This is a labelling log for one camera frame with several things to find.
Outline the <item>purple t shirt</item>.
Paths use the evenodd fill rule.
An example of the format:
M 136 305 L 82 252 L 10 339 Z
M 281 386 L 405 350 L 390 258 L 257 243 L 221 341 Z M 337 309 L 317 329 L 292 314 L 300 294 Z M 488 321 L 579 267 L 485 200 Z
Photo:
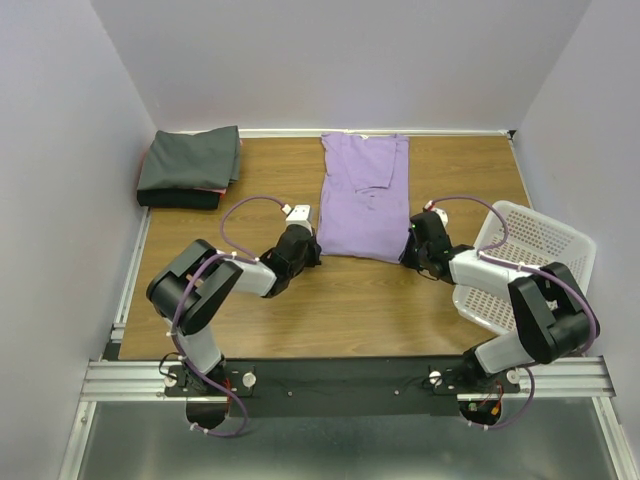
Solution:
M 325 133 L 321 142 L 322 253 L 397 264 L 409 229 L 409 138 Z

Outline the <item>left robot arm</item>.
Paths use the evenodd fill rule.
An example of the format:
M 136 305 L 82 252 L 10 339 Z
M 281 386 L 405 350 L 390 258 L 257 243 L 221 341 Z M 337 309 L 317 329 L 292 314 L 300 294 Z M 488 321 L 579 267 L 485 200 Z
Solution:
M 198 239 L 149 284 L 146 297 L 169 325 L 179 369 L 162 371 L 167 388 L 212 395 L 222 385 L 241 397 L 253 393 L 254 369 L 241 373 L 225 365 L 210 323 L 227 297 L 248 293 L 273 298 L 306 268 L 321 264 L 321 247 L 311 226 L 289 224 L 276 245 L 256 259 L 224 253 Z

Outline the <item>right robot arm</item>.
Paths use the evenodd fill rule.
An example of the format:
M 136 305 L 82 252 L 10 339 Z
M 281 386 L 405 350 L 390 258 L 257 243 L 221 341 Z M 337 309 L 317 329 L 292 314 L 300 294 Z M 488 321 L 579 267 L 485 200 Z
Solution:
M 597 317 L 566 265 L 515 264 L 470 245 L 454 246 L 433 209 L 410 218 L 400 263 L 433 280 L 497 297 L 510 305 L 515 319 L 514 332 L 470 348 L 450 370 L 431 373 L 434 388 L 480 392 L 510 370 L 583 353 L 600 333 Z

